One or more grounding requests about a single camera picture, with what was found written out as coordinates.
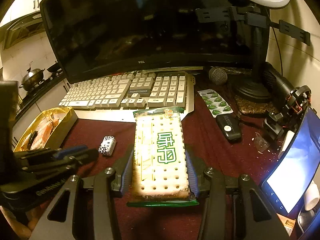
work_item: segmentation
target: silver mesh microphone grille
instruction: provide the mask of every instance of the silver mesh microphone grille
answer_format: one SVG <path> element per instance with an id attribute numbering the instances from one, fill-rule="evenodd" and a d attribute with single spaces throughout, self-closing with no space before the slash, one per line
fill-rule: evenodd
<path id="1" fill-rule="evenodd" d="M 223 68 L 213 67 L 209 71 L 209 79 L 216 85 L 223 85 L 227 82 L 228 75 Z"/>

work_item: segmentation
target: red tablecloth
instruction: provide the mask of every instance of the red tablecloth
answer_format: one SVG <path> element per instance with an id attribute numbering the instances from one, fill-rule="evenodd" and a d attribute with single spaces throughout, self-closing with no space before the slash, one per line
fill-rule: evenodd
<path id="1" fill-rule="evenodd" d="M 190 144 L 195 155 L 203 158 L 208 166 L 212 166 L 225 175 L 238 177 L 242 173 L 249 174 L 256 183 L 277 162 L 277 146 L 270 152 L 259 154 L 252 138 L 262 128 L 262 119 L 244 117 L 256 127 L 242 125 L 242 141 L 230 144 L 221 133 L 215 119 L 207 109 L 202 98 L 196 92 L 195 110 L 182 120 L 183 135 L 186 144 Z M 223 98 L 231 103 L 231 97 L 225 87 L 216 88 Z M 94 120 L 77 120 L 68 134 L 63 147 L 85 144 L 98 149 L 104 136 L 116 138 L 116 147 L 112 157 L 99 156 L 95 163 L 79 169 L 82 177 L 92 176 L 123 156 L 128 145 L 134 143 L 135 123 L 107 122 Z M 186 240 L 197 239 L 201 223 L 203 206 L 186 208 L 130 208 L 126 206 L 128 194 L 122 199 L 115 199 L 115 207 L 123 240 Z M 226 221 L 227 231 L 231 231 L 230 218 Z"/>

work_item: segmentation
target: black wire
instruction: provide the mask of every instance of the black wire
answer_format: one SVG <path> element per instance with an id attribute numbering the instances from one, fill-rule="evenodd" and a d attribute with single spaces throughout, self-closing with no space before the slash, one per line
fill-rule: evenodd
<path id="1" fill-rule="evenodd" d="M 268 15 L 269 21 L 271 22 L 271 19 L 270 19 L 270 16 L 269 16 L 269 14 L 268 14 L 267 9 L 266 9 L 266 13 L 267 13 L 267 15 Z M 272 30 L 273 30 L 273 34 L 275 35 L 276 43 L 277 43 L 277 46 L 278 46 L 279 57 L 280 57 L 280 65 L 281 65 L 281 75 L 283 76 L 282 57 L 281 57 L 280 47 L 279 47 L 279 43 L 278 43 L 278 39 L 277 39 L 277 36 L 276 36 L 275 29 L 274 29 L 273 26 L 271 26 L 271 28 L 272 28 Z"/>

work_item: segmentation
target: space bar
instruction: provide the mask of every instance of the space bar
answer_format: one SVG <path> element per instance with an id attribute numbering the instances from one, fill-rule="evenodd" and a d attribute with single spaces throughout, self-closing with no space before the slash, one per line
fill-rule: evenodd
<path id="1" fill-rule="evenodd" d="M 69 102 L 68 106 L 87 106 L 88 103 L 89 103 L 89 100 L 71 101 L 71 102 Z"/>

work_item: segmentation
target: black car key fob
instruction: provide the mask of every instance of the black car key fob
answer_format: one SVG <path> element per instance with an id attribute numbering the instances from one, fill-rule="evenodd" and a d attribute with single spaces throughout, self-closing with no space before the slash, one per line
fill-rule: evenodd
<path id="1" fill-rule="evenodd" d="M 239 122 L 231 114 L 219 114 L 216 117 L 216 121 L 228 141 L 235 142 L 241 140 L 242 133 Z"/>

